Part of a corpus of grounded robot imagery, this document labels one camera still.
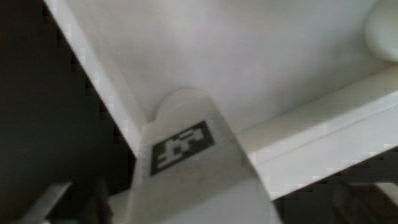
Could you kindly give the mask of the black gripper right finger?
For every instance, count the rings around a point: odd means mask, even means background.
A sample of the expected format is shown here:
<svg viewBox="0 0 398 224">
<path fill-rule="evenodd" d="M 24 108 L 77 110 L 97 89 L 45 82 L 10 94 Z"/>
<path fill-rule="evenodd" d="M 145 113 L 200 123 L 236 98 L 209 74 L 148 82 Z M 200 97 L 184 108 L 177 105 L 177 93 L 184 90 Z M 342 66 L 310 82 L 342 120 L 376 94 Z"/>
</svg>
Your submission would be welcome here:
<svg viewBox="0 0 398 224">
<path fill-rule="evenodd" d="M 398 184 L 342 182 L 331 197 L 330 224 L 398 224 Z"/>
</svg>

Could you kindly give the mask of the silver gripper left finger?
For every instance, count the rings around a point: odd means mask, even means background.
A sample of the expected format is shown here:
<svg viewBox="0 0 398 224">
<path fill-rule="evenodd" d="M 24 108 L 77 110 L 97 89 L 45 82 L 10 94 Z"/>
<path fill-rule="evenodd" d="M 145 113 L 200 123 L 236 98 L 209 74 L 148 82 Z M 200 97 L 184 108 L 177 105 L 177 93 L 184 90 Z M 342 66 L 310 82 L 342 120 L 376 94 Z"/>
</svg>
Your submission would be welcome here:
<svg viewBox="0 0 398 224">
<path fill-rule="evenodd" d="M 109 224 L 106 184 L 51 184 L 15 224 Z"/>
</svg>

